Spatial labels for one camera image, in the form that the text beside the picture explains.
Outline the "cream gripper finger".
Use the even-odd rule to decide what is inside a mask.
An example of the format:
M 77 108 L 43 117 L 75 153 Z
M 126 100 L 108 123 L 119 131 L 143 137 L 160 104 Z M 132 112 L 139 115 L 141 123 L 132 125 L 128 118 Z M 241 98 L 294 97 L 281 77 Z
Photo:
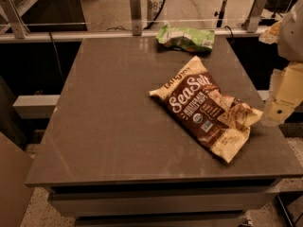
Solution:
M 281 21 L 274 23 L 258 37 L 258 40 L 264 44 L 276 44 L 279 36 L 280 26 Z
M 282 124 L 302 101 L 303 63 L 291 61 L 283 70 L 273 71 L 263 123 Z

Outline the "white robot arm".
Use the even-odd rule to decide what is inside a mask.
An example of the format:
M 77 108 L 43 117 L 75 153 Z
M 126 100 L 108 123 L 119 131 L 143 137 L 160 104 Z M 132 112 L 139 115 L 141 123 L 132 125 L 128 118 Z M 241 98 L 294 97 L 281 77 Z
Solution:
M 271 75 L 261 123 L 278 126 L 303 102 L 303 0 L 297 0 L 279 22 L 258 38 L 264 44 L 277 44 L 278 55 L 289 64 Z

